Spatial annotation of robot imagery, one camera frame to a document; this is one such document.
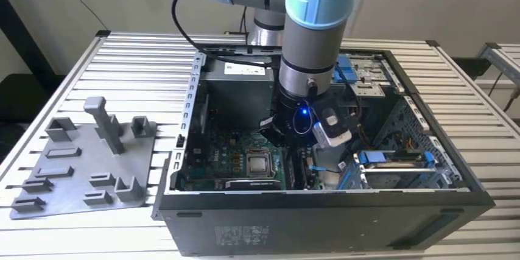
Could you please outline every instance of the metal frame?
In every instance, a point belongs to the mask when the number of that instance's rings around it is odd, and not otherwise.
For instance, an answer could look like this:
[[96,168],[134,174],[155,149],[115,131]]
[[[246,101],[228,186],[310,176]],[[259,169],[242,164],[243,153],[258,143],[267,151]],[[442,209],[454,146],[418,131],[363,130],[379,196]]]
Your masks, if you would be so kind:
[[[198,35],[203,43],[243,44],[243,36]],[[270,259],[388,259],[428,258],[511,260],[520,257],[520,139],[518,129],[499,115],[495,104],[486,99],[472,81],[440,51],[424,41],[346,39],[343,47],[391,50],[402,64],[419,95],[432,110],[451,141],[474,173],[480,178],[498,207],[478,221],[424,252],[336,253],[282,255]],[[152,112],[159,126],[158,142],[150,175],[147,203],[156,200],[158,184],[164,161],[174,150],[176,127],[180,123],[175,77],[192,62],[195,50],[182,36],[139,33],[112,33],[96,38],[66,81],[46,105],[20,142],[0,165],[0,206],[10,206],[20,190],[16,184],[36,163],[38,151],[46,145],[43,127],[48,119],[67,111],[74,121],[88,122],[75,111],[75,103],[86,95],[107,94],[107,110],[126,116],[130,111]],[[98,253],[100,258],[142,259],[143,257],[183,259],[163,222],[150,218],[152,207],[83,213],[40,220],[8,219],[8,208],[0,208],[3,245],[0,254],[20,255],[20,259],[83,259]],[[242,259],[266,259],[247,256]]]
[[202,77],[202,67],[206,63],[206,54],[196,53],[194,56],[194,62],[192,62],[192,69],[191,69],[191,75],[187,85],[187,94],[184,97],[184,106],[182,111],[182,123],[179,128],[179,135],[178,139],[180,137],[184,138],[184,142],[182,145],[176,144],[176,148],[172,152],[174,160],[170,162],[170,168],[167,171],[166,176],[166,185],[175,187],[176,184],[176,176],[172,176],[172,174],[180,170],[183,167],[183,159],[184,159],[184,153],[187,151],[187,141],[188,141],[188,132],[190,132],[190,125],[192,120],[192,112],[194,112],[194,106],[195,106],[195,97],[196,97],[196,90],[199,88],[199,79]]
[[479,53],[520,86],[520,45],[487,43]]

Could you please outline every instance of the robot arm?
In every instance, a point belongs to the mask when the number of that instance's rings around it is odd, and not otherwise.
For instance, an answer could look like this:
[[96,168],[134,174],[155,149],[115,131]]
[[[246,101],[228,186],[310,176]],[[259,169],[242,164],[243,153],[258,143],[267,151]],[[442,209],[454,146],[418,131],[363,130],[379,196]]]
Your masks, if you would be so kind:
[[302,105],[308,105],[312,109],[308,115],[311,127],[304,133],[296,129],[290,130],[299,135],[306,135],[312,130],[322,147],[338,146],[348,141],[352,137],[352,123],[342,115],[336,101],[326,97],[326,92],[331,84],[354,0],[220,1],[287,12],[279,83],[280,94],[294,103],[286,103],[278,115],[284,122],[292,120],[295,128],[295,118],[303,113]]

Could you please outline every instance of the motherboard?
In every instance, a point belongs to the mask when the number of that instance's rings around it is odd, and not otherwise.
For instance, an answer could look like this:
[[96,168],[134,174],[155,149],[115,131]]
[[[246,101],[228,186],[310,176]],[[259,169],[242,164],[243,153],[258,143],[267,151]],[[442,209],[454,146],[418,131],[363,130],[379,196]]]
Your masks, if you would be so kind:
[[206,159],[188,169],[187,190],[286,189],[282,149],[258,132],[208,133]]

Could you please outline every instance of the printed label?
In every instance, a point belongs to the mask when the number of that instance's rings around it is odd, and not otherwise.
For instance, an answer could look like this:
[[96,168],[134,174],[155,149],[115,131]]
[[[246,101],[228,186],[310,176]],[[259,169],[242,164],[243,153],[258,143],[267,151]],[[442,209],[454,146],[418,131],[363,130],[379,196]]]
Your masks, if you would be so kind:
[[218,226],[215,227],[219,246],[266,245],[270,226]]
[[242,65],[226,62],[224,74],[242,76],[264,76],[266,68],[254,65]]
[[274,117],[267,118],[264,121],[260,122],[260,127],[266,126],[268,123],[274,122]]

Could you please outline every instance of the blue connector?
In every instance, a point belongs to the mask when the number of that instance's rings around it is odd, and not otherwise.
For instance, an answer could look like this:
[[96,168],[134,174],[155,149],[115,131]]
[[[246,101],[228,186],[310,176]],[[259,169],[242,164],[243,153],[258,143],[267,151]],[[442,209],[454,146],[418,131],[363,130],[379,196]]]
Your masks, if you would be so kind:
[[327,168],[324,167],[318,167],[315,166],[314,164],[310,165],[310,170],[316,170],[318,172],[326,172],[327,171]]
[[343,179],[342,179],[342,183],[339,184],[338,186],[338,189],[342,190],[343,187],[344,187],[344,184],[347,183],[347,180],[348,178],[351,177],[351,171],[347,172],[347,174],[344,175]]
[[[343,74],[347,78],[347,82],[352,83],[352,84],[356,83],[359,78],[358,78],[356,71],[352,68],[352,64],[351,64],[348,57],[346,55],[340,55],[338,57],[338,63],[339,63],[338,65],[342,68]],[[338,72],[338,70],[334,71],[332,80],[336,83],[343,83],[343,79],[342,79],[342,76],[340,76],[340,73]]]
[[436,157],[431,152],[424,152],[424,158],[428,163],[428,167],[434,167],[436,165]]

